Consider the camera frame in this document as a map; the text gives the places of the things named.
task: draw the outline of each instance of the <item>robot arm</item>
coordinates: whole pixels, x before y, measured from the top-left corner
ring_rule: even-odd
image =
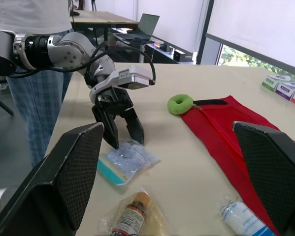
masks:
[[[149,71],[138,66],[116,71],[108,55],[90,64],[95,50],[87,37],[76,32],[62,38],[58,35],[19,35],[0,31],[0,76],[12,77],[18,66],[27,71],[55,67],[66,67],[67,72],[78,71],[91,89],[92,110],[96,120],[105,126],[104,139],[114,148],[119,147],[114,118],[121,116],[128,124],[131,137],[143,143],[144,131],[126,89],[153,85],[155,79],[151,80]]]

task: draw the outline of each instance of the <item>floor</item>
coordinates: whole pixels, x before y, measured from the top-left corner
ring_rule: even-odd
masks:
[[[13,110],[10,116],[0,107],[0,188],[19,186],[31,170],[25,125],[9,89],[0,90],[0,100]]]

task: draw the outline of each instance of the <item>red cloth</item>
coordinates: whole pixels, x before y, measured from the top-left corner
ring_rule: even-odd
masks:
[[[216,100],[223,100],[226,105],[200,105],[201,109],[192,107],[182,114],[181,118],[203,141],[244,203],[279,235],[250,182],[236,134],[231,129],[234,121],[264,125],[277,130],[278,128],[264,117],[242,106],[232,96]]]

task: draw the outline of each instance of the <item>black strap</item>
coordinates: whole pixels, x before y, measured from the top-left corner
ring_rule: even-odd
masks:
[[[199,100],[193,101],[197,106],[205,106],[205,105],[227,105],[228,103],[224,100],[220,99],[209,99],[209,100]]]

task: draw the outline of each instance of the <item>person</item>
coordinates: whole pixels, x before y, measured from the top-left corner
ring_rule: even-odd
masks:
[[[0,30],[64,36],[71,28],[68,0],[0,0]],[[48,70],[7,78],[25,121],[33,167],[44,158],[70,78],[71,73]]]

